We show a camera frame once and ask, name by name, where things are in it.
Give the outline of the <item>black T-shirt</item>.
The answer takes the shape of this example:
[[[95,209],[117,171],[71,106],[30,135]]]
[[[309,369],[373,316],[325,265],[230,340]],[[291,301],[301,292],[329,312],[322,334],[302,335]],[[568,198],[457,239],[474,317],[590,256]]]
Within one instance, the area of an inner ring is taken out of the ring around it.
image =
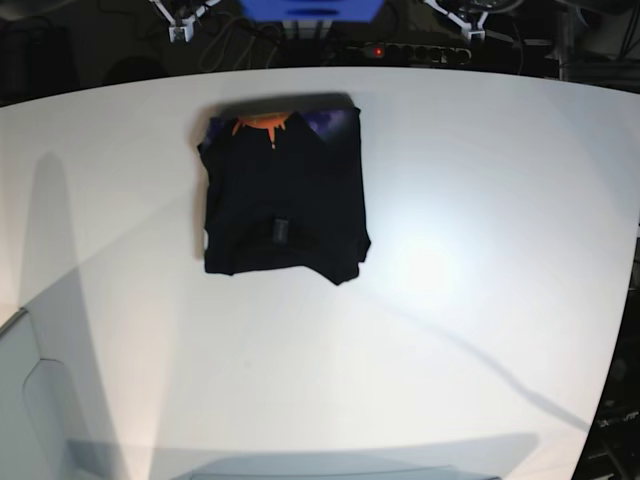
[[[360,113],[345,93],[319,93],[232,103],[210,117],[197,147],[207,273],[358,277],[371,246]]]

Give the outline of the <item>blue box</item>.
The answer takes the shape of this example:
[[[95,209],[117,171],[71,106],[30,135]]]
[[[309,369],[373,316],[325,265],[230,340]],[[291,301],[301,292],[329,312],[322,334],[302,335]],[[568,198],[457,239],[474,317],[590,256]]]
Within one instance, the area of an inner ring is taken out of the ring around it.
[[[241,0],[244,13],[259,22],[346,21],[370,22],[384,0]]]

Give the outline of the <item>white power strip red switch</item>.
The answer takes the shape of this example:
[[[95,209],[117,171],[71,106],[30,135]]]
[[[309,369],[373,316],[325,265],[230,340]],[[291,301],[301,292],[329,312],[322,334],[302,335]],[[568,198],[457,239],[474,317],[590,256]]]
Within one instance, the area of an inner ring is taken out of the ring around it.
[[[396,66],[460,67],[472,60],[467,48],[438,45],[378,43],[349,47],[348,51],[353,58]]]

